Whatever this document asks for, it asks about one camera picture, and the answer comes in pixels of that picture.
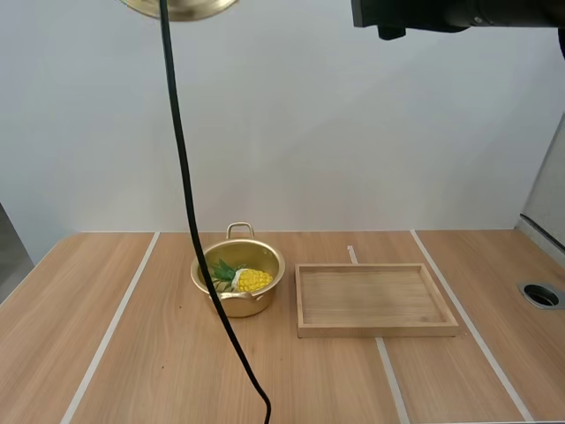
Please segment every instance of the white stripe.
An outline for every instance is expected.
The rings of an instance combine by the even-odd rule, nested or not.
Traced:
[[[355,249],[353,246],[347,246],[347,250],[350,252],[351,263],[358,263],[357,255],[355,254]],[[408,418],[408,413],[406,412],[406,405],[404,405],[403,394],[398,386],[398,381],[396,380],[395,370],[392,368],[390,363],[390,358],[388,356],[387,347],[382,337],[376,337],[377,348],[379,349],[380,360],[382,361],[382,366],[385,369],[385,374],[387,375],[388,387],[390,388],[390,393],[395,401],[396,413],[398,414],[398,419],[400,424],[410,424],[410,419]]]
[[[359,263],[357,260],[357,255],[355,254],[355,250],[353,250],[353,246],[347,246],[347,250],[350,253],[351,263]]]
[[[512,383],[510,382],[508,377],[504,374],[504,371],[502,371],[501,366],[497,362],[496,358],[493,356],[493,353],[491,352],[491,350],[486,345],[485,340],[483,340],[483,337],[478,333],[478,330],[475,327],[475,325],[472,323],[471,318],[469,318],[469,315],[467,315],[467,313],[463,309],[463,306],[461,305],[461,303],[457,299],[456,294],[453,293],[453,291],[451,290],[451,287],[449,287],[448,281],[445,279],[445,277],[442,275],[440,269],[438,268],[438,266],[433,261],[432,256],[430,256],[430,254],[427,252],[426,247],[424,246],[424,244],[420,240],[420,237],[418,237],[418,234],[414,230],[410,230],[410,233],[412,234],[412,237],[416,241],[416,244],[418,245],[418,247],[422,251],[422,254],[424,254],[428,263],[432,267],[433,272],[435,272],[435,275],[440,279],[441,285],[443,286],[443,288],[445,289],[449,298],[453,302],[453,305],[456,307],[457,312],[461,315],[461,318],[463,318],[465,325],[467,326],[467,328],[469,329],[469,331],[471,332],[471,334],[475,338],[475,341],[477,342],[478,347],[480,347],[480,350],[483,351],[483,354],[485,355],[486,360],[488,360],[488,363],[491,365],[494,372],[498,376],[499,380],[501,381],[502,385],[504,386],[504,389],[506,389],[508,395],[510,396],[510,398],[514,402],[514,405],[516,405],[516,408],[522,414],[522,416],[524,417],[524,419],[526,421],[534,421],[534,419],[531,416],[530,411],[528,411],[528,408],[526,407],[525,403],[523,402],[523,400],[520,398],[520,396],[518,395],[518,393],[516,392],[516,390],[512,386]]]
[[[102,341],[98,346],[98,350],[96,351],[94,357],[92,358],[92,361],[90,362],[90,366],[87,369],[87,373],[83,377],[82,382],[80,382],[79,388],[77,389],[77,392],[74,394],[71,404],[67,408],[67,412],[64,414],[64,417],[61,420],[61,424],[70,423],[72,420],[72,416],[77,411],[77,408],[79,407],[80,404],[80,400],[87,391],[88,384],[90,384],[90,381],[92,380],[94,371],[96,371],[96,368],[98,367],[98,364],[102,359],[102,355],[104,354],[104,351],[106,351],[109,341],[112,338],[114,331],[116,330],[116,326],[119,323],[122,314],[124,313],[125,307],[127,306],[127,302],[130,300],[130,297],[132,296],[133,289],[135,289],[135,286],[137,285],[139,278],[141,277],[141,273],[143,272],[143,269],[147,265],[147,261],[149,261],[149,257],[153,252],[153,248],[155,246],[155,243],[157,242],[157,239],[159,238],[159,234],[161,233],[156,232],[153,235],[151,243],[149,243],[149,246],[147,247],[147,250],[145,252],[145,256],[143,256],[143,259],[141,260],[141,263],[138,266],[138,270],[135,272],[135,275],[133,276],[130,285],[125,291],[124,297],[122,298],[122,301],[120,302],[119,306],[117,307],[116,313],[114,314],[114,318],[112,318],[112,321],[110,322],[108,329],[106,330],[106,334],[104,334],[104,337],[102,338]]]

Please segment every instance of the white wall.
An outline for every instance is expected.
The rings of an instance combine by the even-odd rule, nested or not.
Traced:
[[[563,111],[554,30],[383,42],[348,0],[242,0],[173,37],[206,231],[511,227]],[[157,21],[4,2],[0,51],[0,202],[35,261],[186,228]]]

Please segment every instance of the gold pot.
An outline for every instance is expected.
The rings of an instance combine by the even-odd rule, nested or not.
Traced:
[[[232,237],[231,231],[238,226],[247,227],[250,238]],[[269,285],[251,293],[218,293],[227,316],[239,318],[255,315],[271,304],[275,297],[276,285],[283,278],[284,259],[278,250],[255,239],[253,227],[249,223],[230,224],[226,231],[226,240],[204,249],[204,256],[208,264],[217,263],[222,258],[231,266],[244,264],[246,268],[265,271],[273,276]],[[196,286],[206,293],[208,303],[214,309],[196,258],[192,261],[191,277]]]

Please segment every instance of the pot rim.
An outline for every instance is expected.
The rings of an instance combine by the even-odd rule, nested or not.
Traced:
[[[261,246],[261,247],[264,247],[264,248],[270,250],[279,262],[279,272],[276,274],[276,276],[273,277],[273,281],[271,281],[268,285],[266,285],[262,289],[257,290],[257,291],[252,291],[250,293],[250,294],[253,295],[253,297],[258,297],[261,294],[266,293],[269,290],[271,290],[272,288],[274,288],[279,283],[279,281],[281,281],[283,279],[284,270],[286,269],[286,263],[284,261],[283,255],[277,249],[268,245],[267,243],[263,243],[262,241],[258,241],[255,238],[230,238],[228,240],[224,240],[224,241],[220,241],[218,243],[215,243],[214,245],[211,245],[211,246],[207,247],[206,249],[204,249],[204,256],[206,256],[206,254],[208,252],[210,252],[213,249],[216,249],[217,247],[233,245],[233,244],[242,243],[242,242],[243,243],[253,243],[254,245],[258,245],[258,246]],[[192,260],[192,265],[191,265],[192,282],[201,291],[203,291],[203,292],[205,292],[206,294],[209,295],[210,293],[207,290],[206,286],[198,278],[198,268],[199,268],[198,259],[196,257],[194,257],[194,259]]]

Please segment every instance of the gold lamp shade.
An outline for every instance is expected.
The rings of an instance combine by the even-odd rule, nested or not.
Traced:
[[[237,0],[168,0],[169,19],[176,21],[200,20],[225,11]],[[129,7],[150,16],[159,18],[159,0],[122,0]]]

